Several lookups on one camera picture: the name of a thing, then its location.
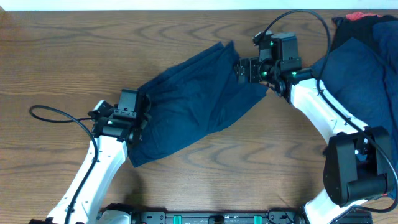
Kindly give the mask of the dark blue shorts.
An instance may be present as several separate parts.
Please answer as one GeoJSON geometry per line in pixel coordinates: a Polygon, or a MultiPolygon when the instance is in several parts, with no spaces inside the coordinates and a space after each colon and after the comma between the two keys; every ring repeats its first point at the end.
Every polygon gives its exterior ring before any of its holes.
{"type": "Polygon", "coordinates": [[[139,88],[151,106],[141,141],[128,155],[134,167],[224,130],[266,96],[266,86],[238,82],[238,60],[232,42],[218,42],[139,88]]]}

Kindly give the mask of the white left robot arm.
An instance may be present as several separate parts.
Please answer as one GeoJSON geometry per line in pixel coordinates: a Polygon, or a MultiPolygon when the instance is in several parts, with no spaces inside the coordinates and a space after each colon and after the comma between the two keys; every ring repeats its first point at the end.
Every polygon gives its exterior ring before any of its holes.
{"type": "Polygon", "coordinates": [[[48,214],[46,223],[94,223],[104,196],[128,153],[141,140],[148,124],[151,100],[136,90],[123,90],[119,102],[111,105],[104,100],[88,112],[94,122],[88,129],[82,118],[49,107],[41,109],[63,115],[64,123],[76,123],[90,138],[87,155],[74,180],[57,206],[48,214]]]}

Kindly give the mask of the black garment in pile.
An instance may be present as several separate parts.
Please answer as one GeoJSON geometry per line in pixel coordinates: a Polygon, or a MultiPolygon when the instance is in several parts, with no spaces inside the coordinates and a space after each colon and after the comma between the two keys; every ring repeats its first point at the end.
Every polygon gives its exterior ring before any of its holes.
{"type": "Polygon", "coordinates": [[[378,44],[373,38],[373,25],[396,20],[396,17],[390,15],[382,17],[365,16],[355,21],[343,17],[333,17],[332,22],[336,26],[336,32],[330,51],[334,51],[350,38],[354,38],[367,45],[373,51],[379,53],[378,44]]]}

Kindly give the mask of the dark blue garment in pile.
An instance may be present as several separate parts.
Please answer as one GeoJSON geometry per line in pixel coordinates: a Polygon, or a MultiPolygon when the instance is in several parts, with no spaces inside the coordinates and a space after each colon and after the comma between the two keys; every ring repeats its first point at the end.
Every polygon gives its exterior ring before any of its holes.
{"type": "Polygon", "coordinates": [[[370,127],[382,126],[391,137],[397,168],[397,103],[386,90],[387,65],[380,53],[351,38],[330,53],[322,80],[326,89],[355,117],[370,127]]]}

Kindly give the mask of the red garment in pile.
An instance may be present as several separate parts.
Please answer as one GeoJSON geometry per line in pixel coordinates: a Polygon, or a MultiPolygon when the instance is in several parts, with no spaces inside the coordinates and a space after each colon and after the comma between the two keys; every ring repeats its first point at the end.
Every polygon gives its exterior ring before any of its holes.
{"type": "Polygon", "coordinates": [[[364,13],[364,12],[354,12],[354,13],[345,15],[345,18],[347,20],[349,20],[349,21],[358,21],[358,20],[360,20],[362,18],[365,18],[365,17],[377,17],[377,18],[380,18],[382,16],[379,15],[379,14],[364,13]]]}

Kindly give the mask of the blue garment at right edge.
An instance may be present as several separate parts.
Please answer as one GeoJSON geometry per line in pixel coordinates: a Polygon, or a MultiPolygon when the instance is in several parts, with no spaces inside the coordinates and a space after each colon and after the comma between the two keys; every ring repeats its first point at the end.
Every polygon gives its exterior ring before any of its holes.
{"type": "Polygon", "coordinates": [[[380,56],[387,65],[384,78],[387,94],[393,103],[397,103],[397,21],[378,23],[373,31],[380,56]]]}

